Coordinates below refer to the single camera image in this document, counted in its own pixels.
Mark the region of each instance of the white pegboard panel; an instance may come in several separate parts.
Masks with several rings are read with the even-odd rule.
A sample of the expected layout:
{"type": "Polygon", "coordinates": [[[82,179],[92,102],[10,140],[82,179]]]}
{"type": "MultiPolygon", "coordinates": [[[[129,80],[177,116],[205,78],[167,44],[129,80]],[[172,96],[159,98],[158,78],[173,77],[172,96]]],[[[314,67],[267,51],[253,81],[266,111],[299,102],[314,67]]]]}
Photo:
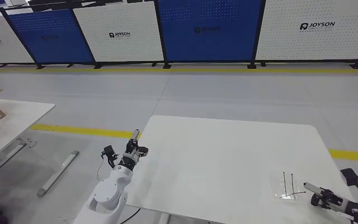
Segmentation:
{"type": "Polygon", "coordinates": [[[3,16],[0,16],[0,63],[33,63],[3,16]]]}
{"type": "Polygon", "coordinates": [[[357,0],[267,0],[256,59],[356,59],[357,43],[357,0]]]}
{"type": "Polygon", "coordinates": [[[97,62],[163,60],[154,2],[73,11],[97,62]]]}

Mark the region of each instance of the display wall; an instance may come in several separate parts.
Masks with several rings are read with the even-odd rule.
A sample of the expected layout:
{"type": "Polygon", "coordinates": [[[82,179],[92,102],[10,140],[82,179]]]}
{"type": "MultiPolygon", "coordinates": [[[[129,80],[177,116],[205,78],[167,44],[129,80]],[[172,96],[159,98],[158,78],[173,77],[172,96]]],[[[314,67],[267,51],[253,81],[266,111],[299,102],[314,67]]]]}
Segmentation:
{"type": "Polygon", "coordinates": [[[0,16],[0,63],[33,63],[4,17],[0,16]]]}
{"type": "Polygon", "coordinates": [[[71,10],[9,15],[39,63],[93,62],[71,10]]]}
{"type": "Polygon", "coordinates": [[[169,61],[251,60],[261,0],[159,0],[169,61]]]}
{"type": "Polygon", "coordinates": [[[357,43],[356,0],[267,0],[256,59],[357,59],[357,43]]]}
{"type": "Polygon", "coordinates": [[[97,62],[163,60],[154,2],[74,9],[97,62]]]}

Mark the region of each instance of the blue pegboard panel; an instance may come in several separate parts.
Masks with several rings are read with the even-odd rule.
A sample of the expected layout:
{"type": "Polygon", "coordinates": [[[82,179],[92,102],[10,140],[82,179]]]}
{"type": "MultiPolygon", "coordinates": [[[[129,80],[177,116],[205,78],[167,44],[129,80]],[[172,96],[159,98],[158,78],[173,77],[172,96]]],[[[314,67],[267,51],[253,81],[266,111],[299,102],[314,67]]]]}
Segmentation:
{"type": "Polygon", "coordinates": [[[261,0],[159,0],[168,60],[250,60],[261,0]]]}
{"type": "Polygon", "coordinates": [[[39,63],[93,62],[70,10],[9,15],[39,63]]]}

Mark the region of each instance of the table top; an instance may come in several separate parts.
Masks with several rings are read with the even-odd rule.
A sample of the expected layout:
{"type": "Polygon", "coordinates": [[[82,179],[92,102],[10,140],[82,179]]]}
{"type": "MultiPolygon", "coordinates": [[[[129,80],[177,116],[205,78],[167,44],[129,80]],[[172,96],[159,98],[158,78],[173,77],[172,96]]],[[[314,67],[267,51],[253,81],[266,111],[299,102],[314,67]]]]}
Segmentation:
{"type": "Polygon", "coordinates": [[[47,114],[54,104],[1,100],[0,110],[6,116],[0,120],[0,150],[6,148],[22,132],[47,114]]]}
{"type": "Polygon", "coordinates": [[[126,188],[130,206],[226,224],[349,223],[311,206],[311,192],[275,197],[286,172],[296,192],[307,181],[353,200],[310,125],[153,116],[139,145],[149,153],[126,188]]]}

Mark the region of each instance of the yellow floor line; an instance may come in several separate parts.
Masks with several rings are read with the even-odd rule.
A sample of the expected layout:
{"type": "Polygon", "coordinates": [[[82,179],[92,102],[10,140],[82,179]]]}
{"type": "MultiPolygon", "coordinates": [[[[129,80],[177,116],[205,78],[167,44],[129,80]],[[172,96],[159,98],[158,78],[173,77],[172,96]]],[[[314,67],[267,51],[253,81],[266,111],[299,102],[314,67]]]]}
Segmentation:
{"type": "Polygon", "coordinates": [[[358,152],[343,151],[343,150],[329,150],[332,158],[339,158],[343,160],[358,160],[358,152]]]}
{"type": "Polygon", "coordinates": [[[77,128],[68,126],[48,125],[48,124],[35,124],[31,126],[32,130],[46,130],[49,132],[64,132],[70,134],[88,134],[92,136],[108,136],[116,138],[130,138],[132,132],[124,130],[102,130],[96,128],[77,128]]]}
{"type": "MultiPolygon", "coordinates": [[[[31,127],[32,130],[45,130],[48,132],[64,132],[70,134],[88,134],[92,136],[107,136],[116,138],[130,138],[132,132],[124,130],[103,130],[96,128],[77,128],[69,126],[35,124],[31,127]]],[[[358,151],[343,151],[343,150],[329,150],[332,158],[344,160],[358,160],[358,151]]]]}
{"type": "Polygon", "coordinates": [[[29,72],[29,73],[48,73],[48,72],[227,72],[227,73],[344,73],[358,74],[358,69],[240,69],[240,68],[44,68],[36,70],[35,68],[1,68],[0,72],[29,72]]]}

